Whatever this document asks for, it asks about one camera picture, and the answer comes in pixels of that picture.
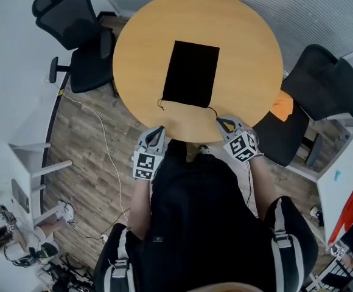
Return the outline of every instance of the power cord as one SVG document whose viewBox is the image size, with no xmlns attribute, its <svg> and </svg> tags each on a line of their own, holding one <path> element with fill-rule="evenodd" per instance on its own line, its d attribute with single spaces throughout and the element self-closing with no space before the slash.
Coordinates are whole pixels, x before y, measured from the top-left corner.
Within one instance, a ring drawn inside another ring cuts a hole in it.
<svg viewBox="0 0 353 292">
<path fill-rule="evenodd" d="M 122 215 L 122 214 L 125 214 L 125 212 L 128 211 L 128 210 L 130 210 L 130 208 L 128 208 L 128 209 L 126 209 L 125 211 L 121 212 L 120 215 L 117 217 L 117 219 L 116 219 L 114 222 L 112 222 L 112 224 L 111 224 L 109 227 L 107 227 L 103 232 L 101 232 L 101 236 L 102 236 L 104 233 L 106 233 L 106 231 L 107 231 L 110 227 L 113 227 L 113 226 L 117 223 L 117 221 L 120 219 L 121 215 Z M 94 237 L 85 237 L 85 236 L 82 236 L 82 235 L 79 234 L 79 232 L 72 226 L 72 224 L 69 224 L 69 225 L 70 225 L 70 227 L 71 227 L 73 230 L 75 230 L 75 232 L 77 233 L 77 235 L 78 235 L 80 238 L 82 238 L 82 239 L 101 240 L 102 243 L 105 244 L 105 243 L 103 242 L 103 240 L 102 240 L 102 237 L 94 238 Z"/>
<path fill-rule="evenodd" d="M 81 104 L 83 107 L 90 109 L 90 110 L 98 117 L 98 119 L 101 121 L 101 126 L 102 126 L 102 129 L 103 129 L 103 136 L 104 136 L 104 138 L 105 138 L 106 151 L 107 151 L 107 153 L 108 153 L 108 156 L 109 156 L 109 158 L 110 158 L 111 163 L 113 164 L 113 167 L 116 169 L 116 173 L 117 173 L 117 177 L 118 177 L 118 183 L 119 183 L 119 185 L 120 185 L 120 207 L 121 207 L 121 210 L 122 210 L 122 214 L 125 216 L 125 218 L 126 218 L 127 221 L 128 221 L 128 218 L 127 218 L 127 216 L 126 216 L 126 214 L 125 214 L 124 208 L 122 207 L 122 204 L 121 204 L 122 185 L 121 185 L 120 174 L 119 174 L 119 172 L 118 172 L 118 169 L 117 169 L 116 165 L 114 164 L 113 159 L 111 158 L 111 156 L 110 156 L 110 154 L 109 154 L 109 146 L 108 146 L 108 141 L 107 141 L 107 139 L 106 139 L 106 131 L 105 131 L 105 127 L 104 127 L 104 125 L 103 125 L 103 121 L 102 121 L 101 117 L 100 117 L 100 116 L 96 113 L 96 111 L 93 110 L 91 107 L 86 106 L 86 105 L 83 104 L 82 102 L 78 102 L 77 100 L 74 100 L 74 99 L 70 98 L 70 96 L 67 96 L 67 95 L 64 94 L 64 93 L 62 93 L 62 95 L 63 95 L 64 97 L 66 97 L 67 99 L 72 100 L 74 103 Z"/>
</svg>

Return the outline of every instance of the buckle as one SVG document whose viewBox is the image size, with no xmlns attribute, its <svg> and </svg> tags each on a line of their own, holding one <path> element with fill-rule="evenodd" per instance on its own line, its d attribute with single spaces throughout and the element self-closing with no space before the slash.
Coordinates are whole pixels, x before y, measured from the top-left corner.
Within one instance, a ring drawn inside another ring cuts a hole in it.
<svg viewBox="0 0 353 292">
<path fill-rule="evenodd" d="M 128 259 L 119 259 L 113 264 L 113 272 L 111 273 L 112 278 L 125 278 L 127 275 L 129 264 Z"/>
<path fill-rule="evenodd" d="M 292 243 L 288 234 L 284 230 L 274 231 L 274 242 L 279 246 L 279 249 L 290 248 Z"/>
</svg>

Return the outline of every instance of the orange cloth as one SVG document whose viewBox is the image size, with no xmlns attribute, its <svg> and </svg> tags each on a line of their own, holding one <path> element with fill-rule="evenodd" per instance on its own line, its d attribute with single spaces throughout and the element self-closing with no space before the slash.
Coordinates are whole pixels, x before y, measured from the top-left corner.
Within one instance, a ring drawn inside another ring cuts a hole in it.
<svg viewBox="0 0 353 292">
<path fill-rule="evenodd" d="M 286 121 L 289 114 L 293 113 L 293 99 L 290 95 L 280 90 L 270 111 L 279 120 Z"/>
</svg>

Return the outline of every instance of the red object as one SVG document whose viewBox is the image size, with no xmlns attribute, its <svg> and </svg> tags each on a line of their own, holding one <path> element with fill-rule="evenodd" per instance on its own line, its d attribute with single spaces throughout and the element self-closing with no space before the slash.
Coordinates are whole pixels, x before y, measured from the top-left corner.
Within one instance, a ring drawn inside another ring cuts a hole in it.
<svg viewBox="0 0 353 292">
<path fill-rule="evenodd" d="M 353 191 L 351 193 L 351 196 L 348 198 L 346 205 L 343 208 L 343 211 L 341 211 L 340 218 L 337 221 L 337 224 L 335 226 L 335 229 L 332 235 L 330 236 L 328 245 L 335 242 L 343 225 L 344 225 L 344 230 L 347 232 L 351 228 L 352 224 L 353 224 Z"/>
</svg>

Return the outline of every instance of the floor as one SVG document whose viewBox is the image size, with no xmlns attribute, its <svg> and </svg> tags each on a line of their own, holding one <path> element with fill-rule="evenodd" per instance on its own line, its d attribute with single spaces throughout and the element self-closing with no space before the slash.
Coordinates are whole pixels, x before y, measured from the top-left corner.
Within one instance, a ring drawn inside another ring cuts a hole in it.
<svg viewBox="0 0 353 292">
<path fill-rule="evenodd" d="M 124 26 L 122 21 L 113 17 L 104 18 L 102 24 L 114 27 L 116 35 Z M 63 96 L 54 123 L 47 164 L 71 159 L 73 165 L 46 176 L 44 208 L 51 208 L 57 200 L 65 200 L 74 206 L 77 224 L 73 228 L 55 233 L 55 239 L 63 252 L 68 252 L 73 259 L 94 269 L 103 248 L 99 239 L 101 233 L 108 233 L 111 224 L 116 220 L 126 223 L 121 212 L 129 208 L 133 193 L 131 155 L 140 133 L 146 127 L 130 114 L 121 99 L 112 96 L 109 86 L 83 94 L 73 94 L 68 84 L 65 94 L 92 107 L 102 118 L 109 152 L 119 173 L 118 177 L 107 155 L 99 119 L 89 108 Z M 307 136 L 313 139 L 317 131 L 323 135 L 324 145 L 322 154 L 313 167 L 315 170 L 321 169 L 332 159 L 341 146 L 338 137 L 343 133 L 339 124 L 328 120 L 311 123 Z M 189 159 L 194 156 L 195 148 L 195 145 L 190 146 Z M 211 145 L 214 154 L 222 158 L 223 154 L 218 148 L 218 144 Z M 300 148 L 296 160 L 302 162 L 306 154 L 305 148 Z M 267 164 L 278 192 L 290 196 L 297 208 L 310 217 L 310 208 L 319 203 L 316 185 L 269 160 Z M 247 200 L 250 194 L 247 169 L 237 168 L 237 176 L 240 189 Z M 253 193 L 249 207 L 256 212 Z M 314 273 L 319 273 L 332 260 L 324 252 L 324 246 L 320 242 L 319 246 Z"/>
</svg>

